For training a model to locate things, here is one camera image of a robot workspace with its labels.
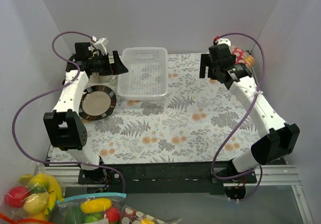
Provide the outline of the polka dot zip bag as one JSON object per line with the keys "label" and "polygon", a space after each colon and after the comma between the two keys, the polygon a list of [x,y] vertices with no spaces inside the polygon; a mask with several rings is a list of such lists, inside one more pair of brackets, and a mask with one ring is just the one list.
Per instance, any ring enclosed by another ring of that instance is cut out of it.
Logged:
{"label": "polka dot zip bag", "polygon": [[244,63],[248,68],[254,66],[255,59],[248,52],[233,45],[229,48],[231,54],[236,56],[236,64]]}

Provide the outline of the white plastic basket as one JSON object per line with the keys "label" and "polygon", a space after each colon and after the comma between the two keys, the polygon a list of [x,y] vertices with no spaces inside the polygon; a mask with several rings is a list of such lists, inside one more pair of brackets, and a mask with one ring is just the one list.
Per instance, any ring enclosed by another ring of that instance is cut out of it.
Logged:
{"label": "white plastic basket", "polygon": [[168,51],[162,47],[133,47],[122,52],[128,72],[118,76],[117,93],[128,100],[156,101],[169,90]]}

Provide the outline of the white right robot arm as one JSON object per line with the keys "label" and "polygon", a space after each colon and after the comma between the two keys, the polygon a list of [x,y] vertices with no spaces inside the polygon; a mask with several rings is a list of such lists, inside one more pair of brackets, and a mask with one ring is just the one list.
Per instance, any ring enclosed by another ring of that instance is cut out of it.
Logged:
{"label": "white right robot arm", "polygon": [[236,62],[227,44],[213,45],[201,55],[200,78],[208,77],[224,84],[251,117],[260,139],[250,150],[230,160],[226,171],[214,176],[220,180],[241,181],[250,170],[292,153],[300,130],[288,124],[258,90],[249,68]]}

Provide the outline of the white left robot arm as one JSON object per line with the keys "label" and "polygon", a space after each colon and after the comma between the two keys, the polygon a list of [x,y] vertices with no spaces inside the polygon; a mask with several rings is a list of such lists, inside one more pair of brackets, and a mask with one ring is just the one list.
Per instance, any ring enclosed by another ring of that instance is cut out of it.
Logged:
{"label": "white left robot arm", "polygon": [[97,184],[106,180],[107,172],[99,167],[101,158],[86,144],[88,135],[82,121],[111,116],[116,94],[103,81],[128,73],[117,51],[111,56],[107,53],[107,42],[100,38],[94,44],[75,43],[75,54],[67,62],[58,102],[43,117],[52,146],[72,155],[81,169],[90,171],[90,179]]}

